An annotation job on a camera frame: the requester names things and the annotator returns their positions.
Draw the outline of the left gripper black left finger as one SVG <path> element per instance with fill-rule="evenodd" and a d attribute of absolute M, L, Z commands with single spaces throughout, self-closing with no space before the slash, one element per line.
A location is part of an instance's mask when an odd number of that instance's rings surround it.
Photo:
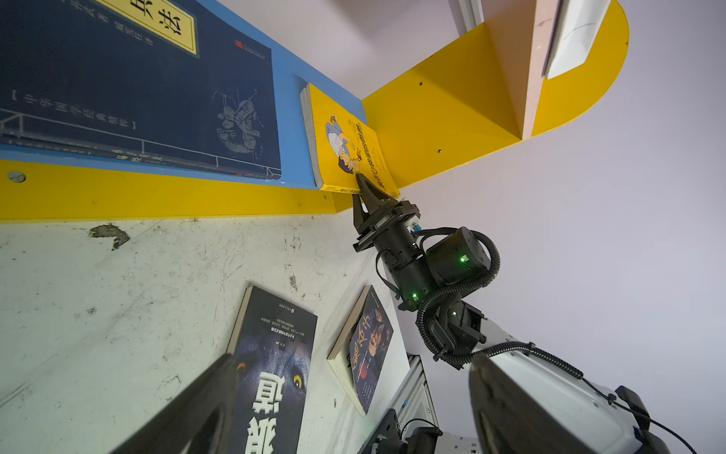
<path fill-rule="evenodd" d="M 236 398 L 233 356 L 224 354 L 115 453 L 226 453 Z"/>

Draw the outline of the navy book Sunzi yellow label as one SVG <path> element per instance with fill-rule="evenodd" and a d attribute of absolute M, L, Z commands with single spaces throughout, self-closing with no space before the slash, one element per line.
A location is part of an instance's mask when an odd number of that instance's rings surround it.
<path fill-rule="evenodd" d="M 1 139 L 277 180 L 271 52 L 196 1 L 5 1 Z"/>

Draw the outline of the dark purple illustrated book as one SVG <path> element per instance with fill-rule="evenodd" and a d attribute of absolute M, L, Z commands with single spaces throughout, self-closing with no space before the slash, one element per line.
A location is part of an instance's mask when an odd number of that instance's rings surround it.
<path fill-rule="evenodd" d="M 327 356 L 355 409 L 366 415 L 391 345 L 394 328 L 372 285 L 366 286 Z"/>

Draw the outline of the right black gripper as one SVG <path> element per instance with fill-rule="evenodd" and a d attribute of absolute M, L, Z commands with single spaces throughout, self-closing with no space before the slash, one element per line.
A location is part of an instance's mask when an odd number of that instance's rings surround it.
<path fill-rule="evenodd" d="M 410 225 L 420 214 L 416 205 L 399 202 L 362 173 L 355 181 L 354 249 L 376 249 L 400 310 L 417 311 L 442 293 L 467 296 L 493 282 L 493 242 L 486 235 L 466 227 L 416 230 Z"/>

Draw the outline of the black book white lettering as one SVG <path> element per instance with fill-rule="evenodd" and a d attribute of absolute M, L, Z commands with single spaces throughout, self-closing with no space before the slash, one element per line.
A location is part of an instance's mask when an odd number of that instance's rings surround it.
<path fill-rule="evenodd" d="M 317 321 L 264 289 L 246 289 L 227 348 L 236 371 L 229 453 L 297 451 Z"/>

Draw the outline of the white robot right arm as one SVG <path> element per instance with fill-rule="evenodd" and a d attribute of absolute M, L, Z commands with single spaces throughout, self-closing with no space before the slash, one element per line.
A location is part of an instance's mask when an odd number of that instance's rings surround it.
<path fill-rule="evenodd" d="M 380 275 L 435 361 L 469 373 L 484 453 L 665 453 L 637 393 L 608 390 L 532 342 L 510 338 L 466 297 L 500 271 L 493 240 L 465 227 L 423 229 L 415 204 L 364 175 L 353 196 L 359 252 L 375 249 Z"/>

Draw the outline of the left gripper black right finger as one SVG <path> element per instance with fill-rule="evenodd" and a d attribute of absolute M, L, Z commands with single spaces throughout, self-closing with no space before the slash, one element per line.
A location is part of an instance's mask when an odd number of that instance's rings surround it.
<path fill-rule="evenodd" d="M 484 453 L 588 453 L 570 433 L 489 357 L 476 355 L 469 389 Z"/>

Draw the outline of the yellow book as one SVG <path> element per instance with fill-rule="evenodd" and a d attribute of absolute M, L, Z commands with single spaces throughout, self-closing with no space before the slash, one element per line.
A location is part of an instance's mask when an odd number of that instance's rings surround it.
<path fill-rule="evenodd" d="M 312 84 L 302 89 L 300 99 L 318 189 L 357 193 L 355 176 L 362 173 L 383 192 L 400 196 L 371 127 Z"/>

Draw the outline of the white book La Dame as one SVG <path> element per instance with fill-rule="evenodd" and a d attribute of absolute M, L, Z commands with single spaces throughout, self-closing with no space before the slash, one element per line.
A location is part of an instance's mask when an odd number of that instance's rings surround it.
<path fill-rule="evenodd" d="M 610 5 L 611 0 L 559 2 L 544 68 L 546 79 L 560 77 L 586 62 Z"/>

